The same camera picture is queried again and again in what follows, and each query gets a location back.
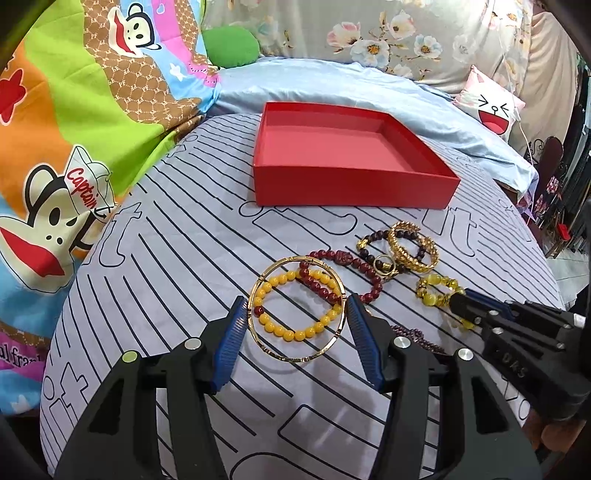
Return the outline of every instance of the bed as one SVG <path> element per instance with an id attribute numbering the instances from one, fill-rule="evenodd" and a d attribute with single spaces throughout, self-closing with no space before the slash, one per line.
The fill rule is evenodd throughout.
<path id="1" fill-rule="evenodd" d="M 246 294 L 258 274 L 281 257 L 329 247 L 354 250 L 355 242 L 373 229 L 409 220 L 438 244 L 438 273 L 500 300 L 562 306 L 525 223 L 467 155 L 425 139 L 462 179 L 445 210 L 261 208 L 254 202 L 251 172 L 259 120 L 255 113 L 219 115 L 186 136 L 139 181 L 80 268 L 43 379 L 41 442 L 50 471 L 87 402 L 124 351 L 155 355 L 199 335 L 207 320 L 225 315 L 236 295 Z M 348 293 L 368 286 L 352 270 L 338 273 Z M 425 339 L 447 352 L 460 346 L 479 352 L 476 332 L 461 331 L 457 318 L 416 299 L 416 282 L 414 274 L 397 277 L 372 304 L 372 313 L 422 330 Z M 265 305 L 298 327 L 322 306 L 292 287 L 285 292 L 293 303 L 276 296 Z M 265 340 L 286 355 L 299 356 L 316 351 L 326 338 L 305 344 Z M 489 370 L 523 421 L 529 405 Z M 438 393 L 431 393 L 423 476 L 433 471 L 437 449 Z M 365 479 L 388 410 L 388 399 L 365 381 L 348 327 L 327 354 L 303 365 L 267 357 L 247 334 L 232 381 L 207 403 L 221 457 L 234 480 L 279 475 Z M 163 472 L 175 477 L 164 391 L 158 404 Z"/>

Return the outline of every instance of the red beaded bracelet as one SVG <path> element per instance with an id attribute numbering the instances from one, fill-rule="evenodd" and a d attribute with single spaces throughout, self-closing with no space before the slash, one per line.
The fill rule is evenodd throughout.
<path id="1" fill-rule="evenodd" d="M 317 258 L 318 260 L 331 260 L 343 267 L 351 265 L 365 275 L 373 286 L 370 292 L 360 296 L 363 303 L 371 303 L 376 300 L 384 288 L 382 279 L 376 274 L 372 266 L 363 262 L 360 258 L 355 258 L 350 252 L 344 250 L 337 250 L 336 252 L 332 250 L 318 250 L 317 252 L 310 252 L 308 256 Z M 322 277 L 322 271 L 314 270 L 310 272 L 308 266 L 309 264 L 305 262 L 300 263 L 298 273 L 302 283 L 311 291 L 317 293 L 320 298 L 326 299 L 331 305 L 337 303 L 339 296 L 335 292 L 330 292 L 328 288 L 323 287 L 321 282 L 317 281 Z"/>

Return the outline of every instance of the red box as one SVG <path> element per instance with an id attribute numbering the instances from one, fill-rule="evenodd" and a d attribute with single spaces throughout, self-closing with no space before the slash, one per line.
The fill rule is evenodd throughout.
<path id="1" fill-rule="evenodd" d="M 253 167 L 261 206 L 444 209 L 460 183 L 391 115 L 319 103 L 268 102 Z"/>

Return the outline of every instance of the dark wooden chair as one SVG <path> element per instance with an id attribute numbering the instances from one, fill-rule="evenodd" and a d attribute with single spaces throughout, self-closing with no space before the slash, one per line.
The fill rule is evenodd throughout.
<path id="1" fill-rule="evenodd" d="M 540 175 L 540 180 L 538 182 L 538 187 L 535 190 L 533 205 L 536 204 L 540 196 L 546 191 L 550 179 L 556 173 L 558 165 L 560 165 L 563 154 L 564 148 L 560 140 L 556 137 L 549 137 L 544 144 L 544 151 L 542 152 L 540 162 L 536 166 L 536 170 Z M 528 221 L 526 215 L 524 215 L 524 220 L 526 222 Z M 530 228 L 531 233 L 534 235 L 540 248 L 543 248 L 542 231 L 540 230 L 540 227 L 538 227 L 533 220 L 530 220 L 527 226 Z"/>

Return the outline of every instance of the light blue blanket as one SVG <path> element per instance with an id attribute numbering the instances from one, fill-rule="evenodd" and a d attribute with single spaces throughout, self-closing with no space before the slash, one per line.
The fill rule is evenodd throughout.
<path id="1" fill-rule="evenodd" d="M 261 113 L 270 100 L 331 103 L 390 113 L 415 134 L 471 157 L 491 177 L 531 197 L 535 168 L 497 135 L 452 105 L 438 90 L 357 63 L 261 59 L 222 70 L 222 90 L 210 116 Z"/>

